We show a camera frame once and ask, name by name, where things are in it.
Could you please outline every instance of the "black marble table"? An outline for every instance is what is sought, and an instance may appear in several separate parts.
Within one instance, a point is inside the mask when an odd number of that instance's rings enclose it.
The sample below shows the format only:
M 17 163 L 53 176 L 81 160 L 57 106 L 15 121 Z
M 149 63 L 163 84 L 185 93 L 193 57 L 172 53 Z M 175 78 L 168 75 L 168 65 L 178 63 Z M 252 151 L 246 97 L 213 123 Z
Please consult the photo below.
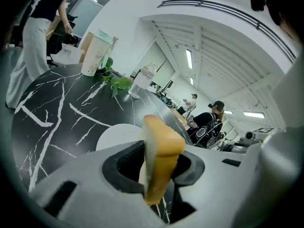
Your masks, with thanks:
M 12 142 L 16 166 L 26 188 L 77 156 L 93 152 L 101 134 L 116 124 L 142 127 L 143 117 L 154 114 L 192 144 L 186 130 L 171 110 L 153 93 L 141 99 L 119 90 L 112 96 L 103 77 L 87 77 L 81 65 L 51 69 L 37 78 L 16 108 Z M 165 201 L 156 207 L 166 221 Z

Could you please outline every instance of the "white ceiling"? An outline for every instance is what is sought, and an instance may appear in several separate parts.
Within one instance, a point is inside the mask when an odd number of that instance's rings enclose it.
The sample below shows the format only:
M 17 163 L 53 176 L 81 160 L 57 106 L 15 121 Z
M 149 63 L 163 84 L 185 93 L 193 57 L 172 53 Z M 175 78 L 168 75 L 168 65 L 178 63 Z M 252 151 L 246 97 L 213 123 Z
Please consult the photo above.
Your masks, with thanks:
M 212 101 L 222 100 L 227 118 L 240 135 L 262 126 L 284 128 L 271 95 L 283 72 L 275 61 L 245 35 L 204 18 L 172 15 L 153 21 L 172 53 L 181 75 Z M 192 51 L 193 69 L 186 49 Z M 244 111 L 263 112 L 265 119 L 244 116 Z

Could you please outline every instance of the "bread slice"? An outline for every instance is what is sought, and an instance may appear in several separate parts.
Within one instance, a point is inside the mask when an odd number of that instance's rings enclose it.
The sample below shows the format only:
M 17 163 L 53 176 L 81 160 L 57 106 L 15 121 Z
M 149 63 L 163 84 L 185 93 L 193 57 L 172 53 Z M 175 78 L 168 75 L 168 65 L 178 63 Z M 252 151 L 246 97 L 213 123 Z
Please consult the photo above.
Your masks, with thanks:
M 143 118 L 142 132 L 146 162 L 144 199 L 148 205 L 159 204 L 186 143 L 177 132 L 154 115 Z

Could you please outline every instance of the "gray pants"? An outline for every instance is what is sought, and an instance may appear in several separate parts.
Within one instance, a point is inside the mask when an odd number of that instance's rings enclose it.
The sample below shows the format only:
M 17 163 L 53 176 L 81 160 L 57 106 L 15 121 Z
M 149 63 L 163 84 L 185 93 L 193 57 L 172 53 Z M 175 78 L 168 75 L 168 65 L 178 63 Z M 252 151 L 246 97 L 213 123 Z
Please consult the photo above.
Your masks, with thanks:
M 23 51 L 10 75 L 6 93 L 8 107 L 16 108 L 27 87 L 49 70 L 46 31 L 51 21 L 29 17 L 23 29 Z

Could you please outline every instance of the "human hand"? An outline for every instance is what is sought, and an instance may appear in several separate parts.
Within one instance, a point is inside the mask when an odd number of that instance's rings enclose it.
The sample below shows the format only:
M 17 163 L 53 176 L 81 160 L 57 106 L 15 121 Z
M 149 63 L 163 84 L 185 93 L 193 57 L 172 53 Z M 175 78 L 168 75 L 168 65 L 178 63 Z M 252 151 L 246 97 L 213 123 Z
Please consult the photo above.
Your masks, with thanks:
M 72 27 L 71 27 L 70 24 L 66 24 L 66 25 L 65 25 L 65 32 L 66 32 L 67 34 L 71 34 L 71 33 L 73 32 Z

